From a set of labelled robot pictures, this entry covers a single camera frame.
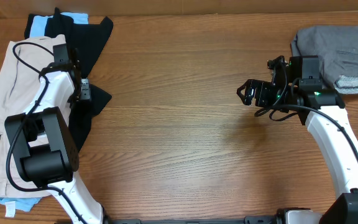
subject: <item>gray towel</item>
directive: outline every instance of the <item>gray towel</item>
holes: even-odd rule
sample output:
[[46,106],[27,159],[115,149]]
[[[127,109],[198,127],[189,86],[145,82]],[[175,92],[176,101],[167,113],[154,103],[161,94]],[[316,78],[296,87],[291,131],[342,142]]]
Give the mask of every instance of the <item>gray towel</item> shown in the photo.
[[292,55],[318,55],[325,83],[339,93],[358,93],[358,26],[315,26],[299,30]]

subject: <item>fabric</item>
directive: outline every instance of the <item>fabric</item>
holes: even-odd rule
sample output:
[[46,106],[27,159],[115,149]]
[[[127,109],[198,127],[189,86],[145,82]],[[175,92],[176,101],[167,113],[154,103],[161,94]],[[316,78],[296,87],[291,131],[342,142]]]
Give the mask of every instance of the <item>fabric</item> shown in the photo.
[[[73,18],[75,24],[88,24],[88,15],[85,13],[62,12],[62,15]],[[51,17],[53,16],[34,16],[30,30],[30,37],[44,36],[48,18]]]
[[[74,24],[73,19],[60,14],[58,8],[48,19],[45,35],[56,37],[64,34],[69,48],[77,48],[81,65],[82,78],[88,77],[93,65],[99,58],[104,45],[108,41],[113,23],[105,17],[99,25]],[[111,99],[111,95],[102,89],[90,85],[91,105],[77,104],[70,113],[68,129],[73,136],[77,149],[80,150],[91,131],[91,119],[98,115]]]
[[[56,38],[34,37],[26,42],[44,46],[53,52],[53,46],[65,43],[64,35]],[[38,73],[20,63],[12,53],[15,42],[10,42],[6,50],[4,63],[0,71],[0,197],[43,197],[50,195],[47,191],[21,192],[12,187],[5,173],[6,155],[9,141],[6,136],[4,122],[8,116],[20,114],[30,104],[40,83]],[[53,56],[44,49],[34,45],[20,45],[16,49],[18,56],[38,70],[53,62]],[[34,188],[32,182],[24,182],[17,173],[15,162],[11,160],[11,173],[14,181],[21,187]]]
[[38,16],[36,14],[29,14],[29,17],[27,18],[27,25],[25,26],[24,29],[24,38],[28,39],[30,37],[30,31],[31,31],[31,27],[32,27],[32,21],[34,20],[34,17]]
[[55,14],[48,18],[45,36],[54,38],[64,34],[69,48],[77,48],[80,52],[82,77],[86,78],[92,71],[93,65],[99,58],[113,28],[112,21],[105,17],[100,24],[74,24],[74,20],[60,14],[55,8]]
[[318,55],[325,83],[342,94],[358,93],[358,26],[315,26],[299,30],[292,55]]
[[42,197],[38,198],[2,198],[0,197],[0,204],[5,205],[6,202],[15,202],[16,210],[22,210],[23,212],[31,211],[31,208],[38,202]]

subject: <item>wooden table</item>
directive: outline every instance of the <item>wooden table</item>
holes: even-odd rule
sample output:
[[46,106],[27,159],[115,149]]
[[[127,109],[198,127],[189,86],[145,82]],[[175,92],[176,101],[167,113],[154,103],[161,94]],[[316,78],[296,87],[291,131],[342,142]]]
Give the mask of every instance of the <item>wooden table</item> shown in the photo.
[[[91,17],[98,23],[102,17]],[[358,25],[358,12],[112,17],[114,30],[89,76],[113,95],[93,119],[80,174],[113,218],[241,218],[282,207],[325,212],[333,183],[297,117],[254,118],[236,89],[271,79],[266,60],[288,58],[298,29]],[[0,20],[0,68],[25,19]],[[358,95],[346,96],[358,138]],[[54,198],[0,222],[68,216]]]

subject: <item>beige cloth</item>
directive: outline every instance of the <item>beige cloth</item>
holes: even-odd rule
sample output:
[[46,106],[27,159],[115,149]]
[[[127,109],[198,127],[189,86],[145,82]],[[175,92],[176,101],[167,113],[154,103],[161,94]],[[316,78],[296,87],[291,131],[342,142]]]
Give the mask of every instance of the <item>beige cloth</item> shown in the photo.
[[[64,44],[66,41],[64,35],[59,35],[54,39],[34,37],[23,40],[23,42],[33,42],[53,52],[54,45]],[[9,43],[0,71],[0,197],[43,197],[50,194],[47,191],[18,191],[12,187],[6,177],[5,163],[9,150],[9,141],[4,127],[5,119],[8,116],[23,113],[40,86],[38,73],[19,62],[13,55],[12,48],[15,44],[15,42]],[[34,45],[20,45],[16,48],[16,52],[23,61],[40,71],[50,62],[53,62],[52,55]],[[24,182],[20,178],[13,157],[11,159],[11,173],[15,183],[19,186],[25,188],[35,187],[32,182]]]

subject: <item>black cable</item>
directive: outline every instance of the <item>black cable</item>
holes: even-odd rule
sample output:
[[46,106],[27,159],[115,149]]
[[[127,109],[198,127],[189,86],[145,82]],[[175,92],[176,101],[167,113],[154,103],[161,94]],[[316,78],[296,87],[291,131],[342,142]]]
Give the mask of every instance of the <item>black cable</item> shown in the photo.
[[[34,68],[33,66],[29,65],[28,63],[26,63],[25,61],[23,61],[17,54],[16,54],[16,47],[20,46],[20,45],[24,45],[24,44],[29,44],[29,45],[35,45],[38,46],[44,50],[46,50],[48,53],[50,53],[51,55],[53,55],[53,53],[51,51],[49,51],[48,49],[46,49],[45,47],[39,45],[39,44],[35,44],[32,42],[21,42],[21,43],[17,43],[13,46],[12,51],[14,56],[16,57],[16,59],[18,59],[18,61],[22,62],[25,66],[31,68],[32,70],[34,70],[35,72],[37,72],[38,74],[40,74],[40,71],[38,71],[36,68]],[[25,122],[27,121],[27,119],[29,118],[29,116],[35,111],[35,109],[38,107],[38,105],[40,104],[42,98],[44,97],[45,93],[47,92],[48,86],[49,86],[49,80],[45,75],[41,75],[40,77],[45,79],[45,87],[42,90],[40,96],[38,97],[38,99],[35,101],[34,106],[30,109],[30,111],[24,116],[24,119],[22,120],[19,128],[17,129],[11,146],[9,147],[8,153],[7,153],[7,157],[6,157],[6,175],[7,175],[7,179],[9,181],[9,183],[11,183],[11,185],[20,191],[23,192],[37,192],[37,191],[41,191],[41,190],[54,190],[56,192],[58,192],[59,195],[63,196],[63,198],[66,200],[67,204],[70,206],[70,208],[73,210],[74,214],[77,216],[78,220],[81,221],[82,223],[86,224],[84,218],[77,212],[77,210],[75,209],[73,203],[71,202],[71,200],[67,197],[67,195],[64,193],[63,190],[57,188],[57,187],[49,187],[49,186],[45,186],[45,187],[40,187],[40,188],[34,188],[34,189],[25,189],[22,188],[20,186],[18,186],[12,178],[12,174],[11,174],[11,157],[13,154],[13,149],[16,145],[17,139],[19,138],[20,132],[22,131]]]
[[348,141],[350,147],[352,148],[352,151],[354,153],[354,156],[356,158],[356,161],[358,163],[358,152],[357,149],[352,141],[352,139],[350,138],[350,136],[346,133],[346,130],[344,127],[342,127],[337,121],[335,121],[334,119],[332,119],[332,117],[326,115],[325,113],[318,111],[316,109],[313,108],[309,108],[307,106],[299,106],[299,105],[274,105],[271,107],[268,107],[269,110],[282,110],[282,109],[288,109],[288,110],[294,110],[294,111],[298,111],[298,110],[308,110],[314,113],[317,113],[323,117],[325,117],[327,120],[329,120],[330,122],[332,122],[332,124],[334,124],[338,130],[340,130],[343,135],[345,136],[346,140]]
[[[284,95],[285,95],[285,93],[286,93],[286,91],[287,91],[287,86],[288,86],[287,72],[285,71],[285,65],[284,65],[284,63],[281,63],[281,62],[280,62],[280,65],[281,65],[281,67],[282,67],[282,69],[283,69],[283,72],[284,72],[285,87],[284,87],[284,89],[283,89],[283,91],[281,92],[280,96],[277,98],[276,102],[275,102],[273,105],[277,105],[277,104],[281,101],[281,99],[284,97]],[[262,115],[264,115],[265,113],[267,113],[267,112],[269,112],[269,111],[270,111],[269,108],[262,108],[262,109],[256,111],[255,114],[254,114],[254,116],[255,116],[255,117],[259,117],[259,116],[262,116]]]
[[291,84],[291,96],[293,96],[293,87],[296,85],[296,83],[300,80],[301,78],[296,78],[292,81],[292,84]]
[[32,70],[34,70],[35,72],[37,72],[38,74],[41,73],[40,71],[38,71],[36,68],[34,68],[33,66],[29,65],[27,62],[23,61],[16,53],[16,47],[20,46],[20,45],[24,45],[24,44],[28,44],[28,45],[35,45],[35,46],[38,46],[44,50],[46,50],[48,53],[50,53],[51,55],[53,55],[53,53],[46,49],[44,46],[41,46],[39,44],[36,44],[36,43],[32,43],[32,42],[20,42],[20,43],[17,43],[13,46],[13,55],[15,55],[16,59],[18,59],[18,61],[22,62],[25,66],[31,68]]
[[279,119],[273,119],[273,114],[274,114],[276,111],[277,111],[277,110],[273,110],[273,111],[269,114],[269,116],[268,116],[272,121],[284,121],[284,120],[286,120],[286,119],[288,119],[288,118],[291,118],[292,116],[298,115],[298,113],[295,112],[295,113],[288,114],[288,115],[286,115],[286,116],[284,116],[284,117],[282,117],[282,118],[279,118]]

